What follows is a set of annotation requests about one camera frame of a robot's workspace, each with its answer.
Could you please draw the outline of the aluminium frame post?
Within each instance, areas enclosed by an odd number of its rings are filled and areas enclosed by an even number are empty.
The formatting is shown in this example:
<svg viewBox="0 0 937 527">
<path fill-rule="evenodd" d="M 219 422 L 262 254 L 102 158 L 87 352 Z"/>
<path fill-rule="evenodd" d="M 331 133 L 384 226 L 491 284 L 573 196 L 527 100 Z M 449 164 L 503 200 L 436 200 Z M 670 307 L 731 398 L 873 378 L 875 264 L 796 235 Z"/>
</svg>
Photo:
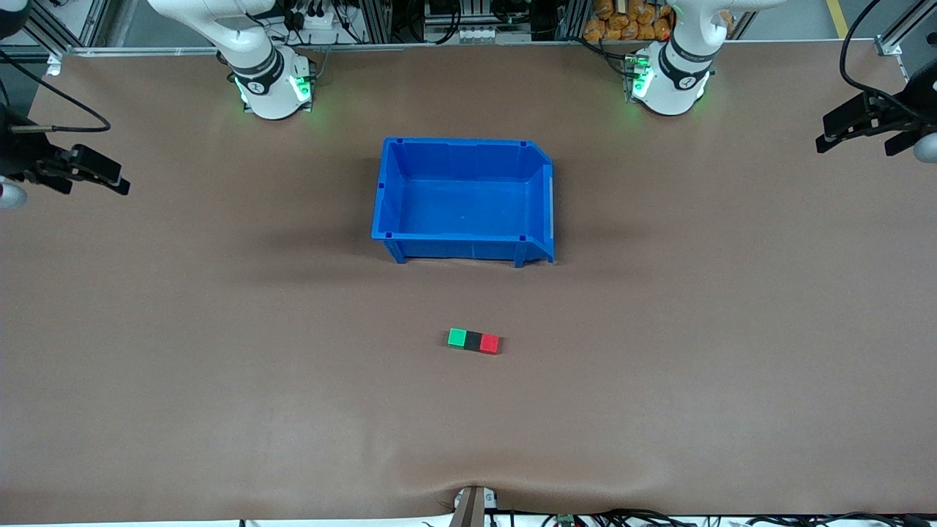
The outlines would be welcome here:
<svg viewBox="0 0 937 527">
<path fill-rule="evenodd" d="M 354 0 L 354 2 L 358 6 L 365 27 L 365 35 L 362 39 L 373 45 L 390 44 L 394 0 Z"/>
</svg>

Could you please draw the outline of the brown grey edge clamp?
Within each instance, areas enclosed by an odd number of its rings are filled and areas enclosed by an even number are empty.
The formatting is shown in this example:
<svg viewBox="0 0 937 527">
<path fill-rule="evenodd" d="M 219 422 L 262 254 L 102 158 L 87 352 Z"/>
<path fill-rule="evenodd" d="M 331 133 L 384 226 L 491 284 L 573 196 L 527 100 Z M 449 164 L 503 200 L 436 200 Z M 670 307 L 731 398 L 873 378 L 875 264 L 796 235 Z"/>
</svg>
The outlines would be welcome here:
<svg viewBox="0 0 937 527">
<path fill-rule="evenodd" d="M 498 501 L 493 488 L 462 488 L 455 497 L 455 510 L 448 527 L 499 527 L 496 519 Z"/>
</svg>

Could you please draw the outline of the blue plastic storage bin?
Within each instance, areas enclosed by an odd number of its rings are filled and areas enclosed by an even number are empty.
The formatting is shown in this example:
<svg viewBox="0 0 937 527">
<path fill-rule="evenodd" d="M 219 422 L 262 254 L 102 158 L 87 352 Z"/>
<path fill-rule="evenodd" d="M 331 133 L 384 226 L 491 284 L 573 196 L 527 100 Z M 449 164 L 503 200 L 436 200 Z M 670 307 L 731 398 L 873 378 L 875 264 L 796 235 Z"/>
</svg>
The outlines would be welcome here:
<svg viewBox="0 0 937 527">
<path fill-rule="evenodd" d="M 534 141 L 388 137 L 371 237 L 411 259 L 556 259 L 553 161 Z"/>
</svg>

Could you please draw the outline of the silver table edge rail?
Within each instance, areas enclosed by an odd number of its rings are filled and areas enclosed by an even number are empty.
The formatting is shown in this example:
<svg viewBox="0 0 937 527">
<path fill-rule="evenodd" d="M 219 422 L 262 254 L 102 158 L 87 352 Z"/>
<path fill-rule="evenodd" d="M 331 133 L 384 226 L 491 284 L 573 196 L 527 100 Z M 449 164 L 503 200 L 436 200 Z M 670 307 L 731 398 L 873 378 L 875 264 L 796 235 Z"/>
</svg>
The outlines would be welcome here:
<svg viewBox="0 0 937 527">
<path fill-rule="evenodd" d="M 611 50 L 632 50 L 640 49 L 649 44 L 650 41 L 643 40 L 630 40 L 630 41 L 619 41 L 619 43 L 604 44 L 602 49 L 606 51 Z M 747 45 L 747 44 L 831 44 L 834 45 L 834 49 L 840 49 L 843 44 L 842 40 L 729 40 L 723 44 L 723 49 L 728 49 L 729 45 Z M 850 43 L 850 51 L 853 49 L 858 49 L 859 45 L 870 45 L 871 50 L 877 51 L 879 45 L 874 39 L 852 39 Z M 377 44 L 377 45 L 368 45 L 368 44 L 321 44 L 321 45 L 305 45 L 297 46 L 298 51 L 315 51 L 319 53 L 321 51 L 338 51 L 338 53 L 345 53 L 346 51 L 351 51 L 352 53 L 358 53 L 358 51 L 407 51 L 411 49 L 429 49 L 429 50 L 449 50 L 449 49 L 483 49 L 483 48 L 507 48 L 507 49 L 525 49 L 525 48 L 534 48 L 534 49 L 551 49 L 559 48 L 565 46 L 579 46 L 581 44 L 576 43 L 575 41 L 537 41 L 537 42 L 505 42 L 505 43 L 495 43 L 495 44 L 445 44 L 445 45 L 433 45 L 433 44 Z M 201 46 L 201 47 L 173 47 L 173 46 L 163 46 L 163 47 L 69 47 L 67 48 L 61 56 L 77 56 L 84 58 L 94 58 L 94 57 L 150 57 L 150 56 L 214 56 L 217 53 L 217 48 L 214 46 Z"/>
</svg>

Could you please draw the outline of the orange snack bags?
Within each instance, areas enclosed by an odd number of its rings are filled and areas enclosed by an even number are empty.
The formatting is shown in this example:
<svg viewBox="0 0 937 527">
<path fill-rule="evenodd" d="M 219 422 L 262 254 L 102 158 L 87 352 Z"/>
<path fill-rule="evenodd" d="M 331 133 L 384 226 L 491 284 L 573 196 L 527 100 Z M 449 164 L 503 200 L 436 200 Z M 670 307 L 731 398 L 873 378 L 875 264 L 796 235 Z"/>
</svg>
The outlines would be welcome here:
<svg viewBox="0 0 937 527">
<path fill-rule="evenodd" d="M 591 0 L 582 38 L 666 41 L 675 24 L 676 11 L 665 0 Z"/>
</svg>

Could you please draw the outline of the white power strip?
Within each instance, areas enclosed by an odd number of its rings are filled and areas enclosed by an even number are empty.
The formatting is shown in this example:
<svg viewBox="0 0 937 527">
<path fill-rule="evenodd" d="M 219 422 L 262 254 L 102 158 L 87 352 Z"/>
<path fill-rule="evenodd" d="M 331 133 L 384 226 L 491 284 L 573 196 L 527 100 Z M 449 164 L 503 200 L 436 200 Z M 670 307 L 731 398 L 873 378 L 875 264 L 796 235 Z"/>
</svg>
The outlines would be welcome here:
<svg viewBox="0 0 937 527">
<path fill-rule="evenodd" d="M 342 26 L 335 10 L 327 4 L 298 6 L 285 17 L 285 26 L 300 43 L 354 43 L 354 36 Z"/>
</svg>

